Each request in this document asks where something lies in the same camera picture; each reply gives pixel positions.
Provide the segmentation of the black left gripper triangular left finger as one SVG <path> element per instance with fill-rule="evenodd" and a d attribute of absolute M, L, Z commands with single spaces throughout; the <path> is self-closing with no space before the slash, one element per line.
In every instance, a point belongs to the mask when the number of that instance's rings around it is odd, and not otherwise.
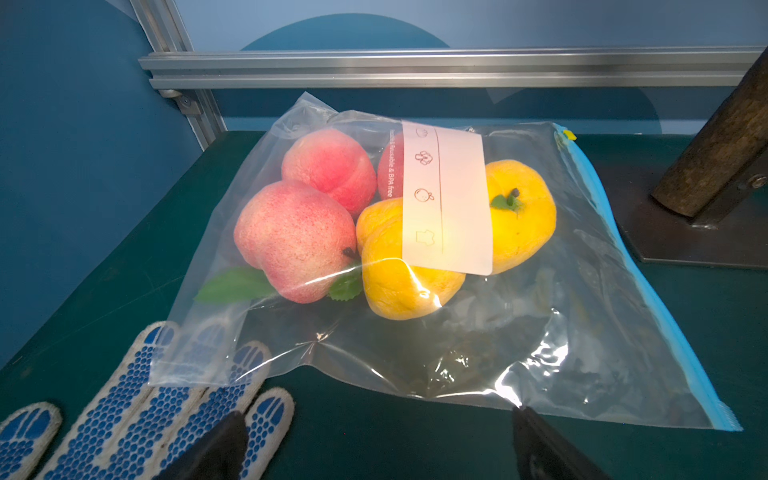
<path fill-rule="evenodd" d="M 239 479 L 247 447 L 244 414 L 232 411 L 195 439 L 173 434 L 154 479 Z"/>

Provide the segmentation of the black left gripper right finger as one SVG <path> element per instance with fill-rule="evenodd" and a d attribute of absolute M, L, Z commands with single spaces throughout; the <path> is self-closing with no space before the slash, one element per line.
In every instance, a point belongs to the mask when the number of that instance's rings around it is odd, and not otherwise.
<path fill-rule="evenodd" d="M 532 408 L 516 407 L 512 426 L 521 479 L 611 480 Z"/>

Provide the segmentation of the clear zip-top bag blue zipper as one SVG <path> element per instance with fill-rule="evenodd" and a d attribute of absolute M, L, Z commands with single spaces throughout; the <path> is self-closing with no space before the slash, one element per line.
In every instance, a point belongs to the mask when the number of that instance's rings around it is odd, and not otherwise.
<path fill-rule="evenodd" d="M 554 197 L 553 237 L 530 259 L 493 276 L 466 275 L 444 300 L 415 268 L 394 284 L 426 302 L 425 314 L 390 320 L 362 287 L 364 262 L 311 277 L 331 281 L 299 304 L 251 267 L 234 242 L 247 202 L 278 181 L 283 156 L 302 136 L 333 128 L 379 164 L 399 121 L 339 112 L 301 95 L 258 141 L 214 209 L 171 309 L 180 332 L 154 356 L 155 386 L 252 382 L 233 373 L 251 340 L 271 352 L 271 376 L 309 365 L 348 384 L 402 397 L 511 408 L 563 417 L 736 431 L 685 335 L 620 238 L 606 192 L 574 134 L 551 123 L 473 126 L 487 162 L 518 160 Z"/>

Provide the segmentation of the yellow peach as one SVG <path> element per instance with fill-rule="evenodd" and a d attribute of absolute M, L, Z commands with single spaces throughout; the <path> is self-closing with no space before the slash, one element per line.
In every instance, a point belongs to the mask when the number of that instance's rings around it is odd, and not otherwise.
<path fill-rule="evenodd" d="M 556 205 L 546 182 L 517 160 L 485 166 L 491 213 L 492 273 L 503 273 L 536 254 L 553 236 Z"/>

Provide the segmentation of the pink peach large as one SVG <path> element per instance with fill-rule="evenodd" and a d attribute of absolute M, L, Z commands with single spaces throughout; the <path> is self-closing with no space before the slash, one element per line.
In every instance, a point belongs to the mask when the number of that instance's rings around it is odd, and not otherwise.
<path fill-rule="evenodd" d="M 364 148 L 326 128 L 299 138 L 284 155 L 283 180 L 297 180 L 329 195 L 356 219 L 376 192 L 376 173 Z"/>

